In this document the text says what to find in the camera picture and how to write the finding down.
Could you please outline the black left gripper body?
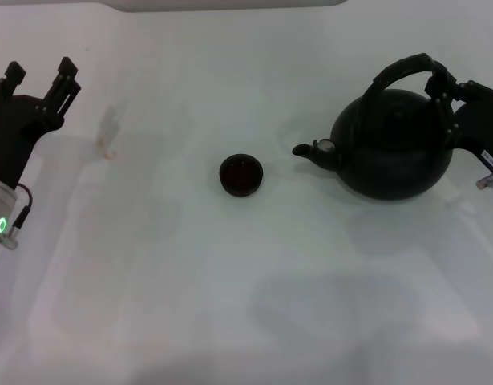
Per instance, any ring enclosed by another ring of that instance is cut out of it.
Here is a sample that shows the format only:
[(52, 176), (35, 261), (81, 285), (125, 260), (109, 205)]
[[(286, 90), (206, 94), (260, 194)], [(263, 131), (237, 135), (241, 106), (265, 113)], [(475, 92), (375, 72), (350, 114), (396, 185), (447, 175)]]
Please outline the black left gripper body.
[(64, 117), (42, 99), (0, 97), (0, 182), (16, 188), (36, 143), (63, 124)]

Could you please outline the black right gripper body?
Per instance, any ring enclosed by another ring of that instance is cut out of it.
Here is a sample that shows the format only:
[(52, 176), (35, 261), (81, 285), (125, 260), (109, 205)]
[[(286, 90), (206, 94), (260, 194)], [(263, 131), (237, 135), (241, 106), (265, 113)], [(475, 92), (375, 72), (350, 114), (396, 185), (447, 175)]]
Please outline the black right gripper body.
[(466, 150), (493, 172), (493, 101), (465, 103), (454, 114), (455, 148)]

